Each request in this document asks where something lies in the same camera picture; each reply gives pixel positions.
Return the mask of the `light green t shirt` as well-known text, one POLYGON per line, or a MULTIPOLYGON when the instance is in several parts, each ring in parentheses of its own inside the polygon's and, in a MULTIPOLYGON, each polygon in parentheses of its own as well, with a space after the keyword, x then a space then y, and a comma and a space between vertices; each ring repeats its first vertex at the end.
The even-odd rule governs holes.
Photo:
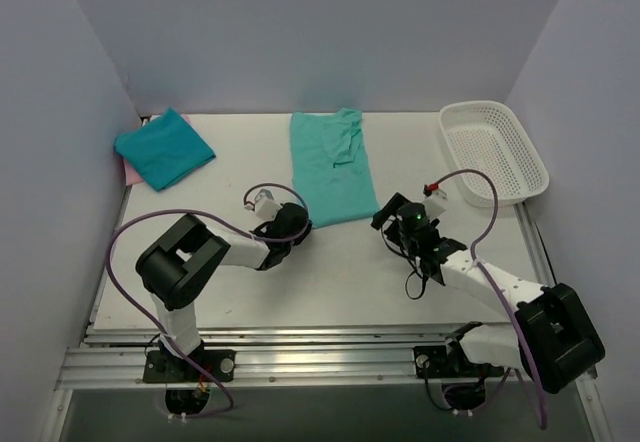
POLYGON ((362 130, 363 114, 292 114, 289 145, 294 190, 316 228, 373 216, 379 209, 362 130))

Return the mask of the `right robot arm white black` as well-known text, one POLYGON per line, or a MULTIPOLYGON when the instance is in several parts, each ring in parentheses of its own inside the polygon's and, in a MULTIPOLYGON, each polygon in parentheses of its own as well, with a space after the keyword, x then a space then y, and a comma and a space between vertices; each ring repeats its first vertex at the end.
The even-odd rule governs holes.
POLYGON ((524 371, 551 394, 605 357, 605 347, 577 292, 566 284, 527 281, 472 256, 463 243, 439 233, 440 207, 396 193, 371 226, 416 269, 507 316, 505 326, 469 322, 445 340, 444 362, 455 374, 494 366, 524 371))

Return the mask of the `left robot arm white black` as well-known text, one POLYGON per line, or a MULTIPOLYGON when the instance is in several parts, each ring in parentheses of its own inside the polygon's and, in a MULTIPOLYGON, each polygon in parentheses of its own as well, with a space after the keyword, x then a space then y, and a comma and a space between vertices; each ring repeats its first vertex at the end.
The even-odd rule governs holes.
POLYGON ((279 265, 310 233, 308 211, 295 203, 278 206, 275 217, 250 232, 216 234, 193 214, 178 219, 138 258, 135 270, 151 294, 163 326, 166 370, 179 381, 202 367, 195 300, 220 266, 266 271, 279 265))

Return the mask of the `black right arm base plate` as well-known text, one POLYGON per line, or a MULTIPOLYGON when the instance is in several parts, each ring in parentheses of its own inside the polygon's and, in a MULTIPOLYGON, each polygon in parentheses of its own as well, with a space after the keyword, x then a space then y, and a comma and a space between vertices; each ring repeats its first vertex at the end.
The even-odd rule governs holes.
POLYGON ((459 348, 447 345, 415 346, 414 367, 418 378, 495 378, 505 373, 503 368, 470 362, 459 348))

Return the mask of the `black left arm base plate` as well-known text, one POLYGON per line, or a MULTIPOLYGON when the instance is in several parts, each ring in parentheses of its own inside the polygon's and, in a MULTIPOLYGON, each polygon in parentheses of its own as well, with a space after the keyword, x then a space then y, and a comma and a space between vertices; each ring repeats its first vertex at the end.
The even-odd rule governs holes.
MULTIPOLYGON (((220 382, 234 379, 235 355, 233 350, 197 349, 191 359, 220 382)), ((142 381, 147 384, 177 384, 205 381, 205 377, 183 358, 174 356, 164 348, 146 354, 142 381)))

